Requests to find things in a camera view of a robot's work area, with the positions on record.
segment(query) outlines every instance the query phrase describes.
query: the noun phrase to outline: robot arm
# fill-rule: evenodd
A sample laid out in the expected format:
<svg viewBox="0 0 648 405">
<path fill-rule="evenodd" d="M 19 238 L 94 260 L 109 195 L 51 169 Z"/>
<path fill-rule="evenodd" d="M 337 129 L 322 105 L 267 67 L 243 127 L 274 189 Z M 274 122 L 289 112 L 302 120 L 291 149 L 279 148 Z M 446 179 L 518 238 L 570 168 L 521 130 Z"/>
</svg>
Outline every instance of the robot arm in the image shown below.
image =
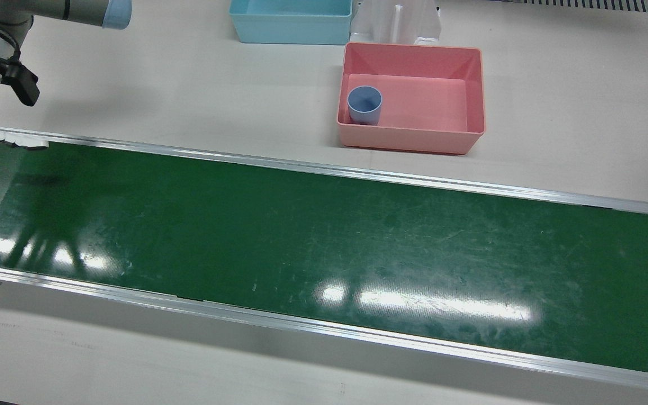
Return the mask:
<svg viewBox="0 0 648 405">
<path fill-rule="evenodd" d="M 39 97 L 38 77 L 20 61 L 34 15 L 123 30 L 131 13 L 131 0 L 0 0 L 0 84 L 10 86 L 25 105 L 33 106 Z"/>
</svg>

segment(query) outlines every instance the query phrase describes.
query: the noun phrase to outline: white holder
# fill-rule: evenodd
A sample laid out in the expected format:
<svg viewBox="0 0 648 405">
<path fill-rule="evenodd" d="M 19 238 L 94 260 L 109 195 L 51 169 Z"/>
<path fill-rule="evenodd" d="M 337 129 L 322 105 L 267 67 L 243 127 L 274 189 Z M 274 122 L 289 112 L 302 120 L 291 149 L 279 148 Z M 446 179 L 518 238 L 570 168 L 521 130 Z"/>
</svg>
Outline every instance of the white holder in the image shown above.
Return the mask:
<svg viewBox="0 0 648 405">
<path fill-rule="evenodd" d="M 350 41 L 437 44 L 442 34 L 434 0 L 360 0 Z"/>
</svg>

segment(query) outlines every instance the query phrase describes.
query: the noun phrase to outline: plastic bin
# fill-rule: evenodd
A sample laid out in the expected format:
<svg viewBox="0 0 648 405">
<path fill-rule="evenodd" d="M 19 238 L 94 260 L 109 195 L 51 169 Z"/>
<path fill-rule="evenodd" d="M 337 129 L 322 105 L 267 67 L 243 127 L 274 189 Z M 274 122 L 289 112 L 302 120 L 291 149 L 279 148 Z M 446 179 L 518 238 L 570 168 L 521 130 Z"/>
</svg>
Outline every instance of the plastic bin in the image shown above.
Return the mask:
<svg viewBox="0 0 648 405">
<path fill-rule="evenodd" d="M 352 0 L 232 0 L 243 43 L 346 44 Z"/>
<path fill-rule="evenodd" d="M 379 124 L 352 123 L 347 95 L 379 89 Z M 485 131 L 482 53 L 476 48 L 349 43 L 339 97 L 346 146 L 465 154 Z"/>
</svg>

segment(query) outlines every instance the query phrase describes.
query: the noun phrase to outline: pink bin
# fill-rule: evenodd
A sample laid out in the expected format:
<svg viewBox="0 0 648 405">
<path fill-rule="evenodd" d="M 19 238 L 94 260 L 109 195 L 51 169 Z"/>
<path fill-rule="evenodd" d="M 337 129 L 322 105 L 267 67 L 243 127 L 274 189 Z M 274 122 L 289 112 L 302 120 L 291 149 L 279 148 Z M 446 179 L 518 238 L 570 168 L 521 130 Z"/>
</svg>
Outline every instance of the pink bin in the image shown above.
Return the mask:
<svg viewBox="0 0 648 405">
<path fill-rule="evenodd" d="M 379 124 L 352 123 L 347 95 L 373 86 L 383 97 Z M 346 146 L 465 154 L 485 131 L 482 52 L 475 48 L 348 43 L 339 96 Z"/>
</svg>

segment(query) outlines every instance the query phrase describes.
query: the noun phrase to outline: metal grate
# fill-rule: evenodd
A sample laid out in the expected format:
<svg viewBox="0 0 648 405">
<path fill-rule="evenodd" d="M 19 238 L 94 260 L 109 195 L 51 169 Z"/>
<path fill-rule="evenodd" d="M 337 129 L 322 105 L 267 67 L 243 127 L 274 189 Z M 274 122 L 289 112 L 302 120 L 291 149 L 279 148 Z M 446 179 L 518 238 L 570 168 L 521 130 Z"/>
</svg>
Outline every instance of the metal grate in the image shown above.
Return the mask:
<svg viewBox="0 0 648 405">
<path fill-rule="evenodd" d="M 642 11 L 648 13 L 648 0 L 524 0 L 530 5 L 601 8 L 602 10 Z"/>
</svg>

